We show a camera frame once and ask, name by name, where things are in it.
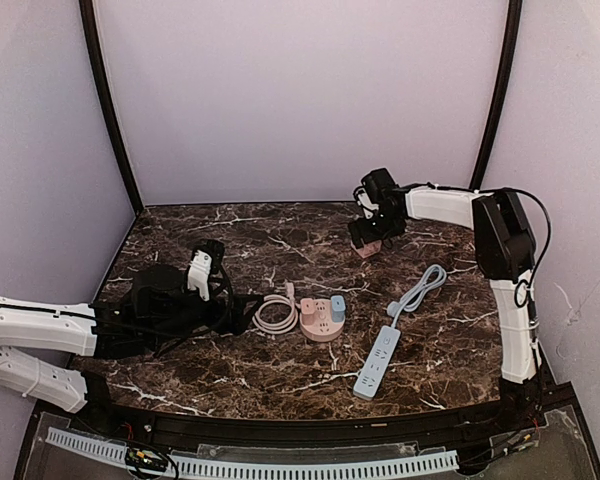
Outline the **pink cube socket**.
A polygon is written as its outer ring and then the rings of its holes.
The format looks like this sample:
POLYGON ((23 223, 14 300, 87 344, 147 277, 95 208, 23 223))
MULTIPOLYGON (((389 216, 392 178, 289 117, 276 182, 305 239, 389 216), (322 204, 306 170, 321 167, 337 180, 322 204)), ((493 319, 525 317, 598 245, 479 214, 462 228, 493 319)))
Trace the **pink cube socket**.
POLYGON ((363 244, 361 247, 357 247, 354 243, 351 243, 351 248, 360 258, 367 259, 381 251, 382 241, 377 240, 371 243, 363 244))

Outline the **small pink plug adapter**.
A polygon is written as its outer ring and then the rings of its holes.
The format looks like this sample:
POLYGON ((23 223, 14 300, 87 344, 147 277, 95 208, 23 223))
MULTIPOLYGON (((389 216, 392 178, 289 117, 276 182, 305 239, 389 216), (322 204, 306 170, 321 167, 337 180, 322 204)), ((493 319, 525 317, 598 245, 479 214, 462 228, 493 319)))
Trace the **small pink plug adapter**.
POLYGON ((313 298, 303 298, 300 301, 301 323, 305 326, 312 325, 316 318, 316 303, 313 298))

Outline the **small blue plug adapter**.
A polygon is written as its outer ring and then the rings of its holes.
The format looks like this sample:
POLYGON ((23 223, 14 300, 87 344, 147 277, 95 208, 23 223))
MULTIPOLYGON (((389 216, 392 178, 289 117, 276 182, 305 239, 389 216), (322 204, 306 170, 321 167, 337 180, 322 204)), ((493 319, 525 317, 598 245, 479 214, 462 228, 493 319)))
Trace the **small blue plug adapter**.
POLYGON ((346 304, 344 297, 341 295, 333 295, 330 298, 331 303, 331 319, 334 323, 342 323, 345 321, 346 304))

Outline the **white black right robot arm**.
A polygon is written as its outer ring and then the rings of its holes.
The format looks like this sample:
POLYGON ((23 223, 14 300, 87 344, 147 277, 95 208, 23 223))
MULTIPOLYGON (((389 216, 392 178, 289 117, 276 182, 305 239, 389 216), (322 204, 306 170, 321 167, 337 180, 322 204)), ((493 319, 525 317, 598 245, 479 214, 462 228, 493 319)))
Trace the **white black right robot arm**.
POLYGON ((540 381, 534 280, 544 254, 514 188, 469 190, 432 183, 397 185, 384 170, 371 172, 353 191, 361 217, 349 222, 360 255, 403 234, 410 220, 461 226, 474 234, 478 269, 492 289, 502 344, 500 391, 518 399, 540 381))

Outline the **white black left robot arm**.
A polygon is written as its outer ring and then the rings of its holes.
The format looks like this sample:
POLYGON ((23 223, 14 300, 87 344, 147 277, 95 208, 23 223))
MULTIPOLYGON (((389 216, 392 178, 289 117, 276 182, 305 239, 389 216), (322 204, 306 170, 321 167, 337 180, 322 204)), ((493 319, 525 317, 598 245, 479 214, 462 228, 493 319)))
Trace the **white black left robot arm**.
POLYGON ((235 293, 221 267, 189 281, 166 264, 137 272, 117 302, 59 305, 0 296, 0 386, 77 413, 108 398, 105 380, 51 365, 30 350, 105 360, 165 354, 198 334, 243 333, 263 303, 261 295, 235 293))

